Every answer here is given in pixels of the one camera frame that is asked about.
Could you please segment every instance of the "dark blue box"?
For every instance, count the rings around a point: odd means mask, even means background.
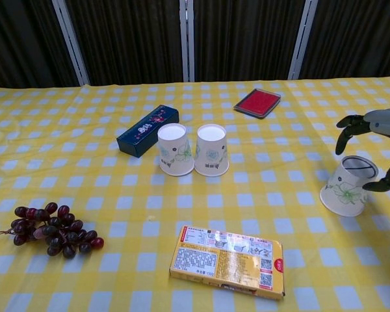
[[[124,153],[140,157],[157,142],[159,128],[174,122],[179,122],[177,109],[159,105],[117,138],[118,147]]]

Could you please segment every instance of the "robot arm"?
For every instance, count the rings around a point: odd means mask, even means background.
[[[354,135],[362,135],[372,131],[390,138],[390,109],[374,110],[364,116],[347,116],[337,123],[337,127],[344,128],[335,148],[335,153],[340,155],[344,151],[346,143]],[[367,183],[363,185],[363,189],[374,192],[390,190],[390,169],[380,181]]]

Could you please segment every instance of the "curtain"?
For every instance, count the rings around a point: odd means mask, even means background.
[[[0,0],[0,87],[78,85],[48,0]]]
[[[390,75],[390,0],[319,0],[301,79]]]
[[[304,0],[194,0],[196,81],[287,79]]]
[[[183,81],[179,0],[66,4],[92,85]]]

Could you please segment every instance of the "tablecloth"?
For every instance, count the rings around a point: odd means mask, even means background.
[[[233,110],[253,88],[282,96],[264,120]],[[192,149],[199,126],[226,128],[227,173],[171,177],[155,146],[138,159],[118,150],[116,136],[160,104],[179,110]],[[390,310],[390,192],[372,194],[355,218],[319,200],[344,156],[333,152],[336,122],[386,108],[390,77],[0,88],[0,229],[15,207],[54,201],[105,238],[104,249],[66,260],[0,235],[0,311]],[[390,140],[354,137],[352,154],[381,177]],[[184,224],[280,241],[286,297],[169,278]]]

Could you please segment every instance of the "paper cup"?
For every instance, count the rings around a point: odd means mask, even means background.
[[[168,123],[157,131],[157,138],[161,168],[164,172],[171,176],[183,176],[194,169],[187,128],[178,123]]]
[[[341,216],[357,216],[364,210],[369,192],[365,183],[373,181],[378,169],[368,159],[347,156],[320,191],[320,200],[330,211]]]
[[[198,129],[195,170],[207,177],[221,176],[229,167],[227,133],[220,125],[203,125]]]

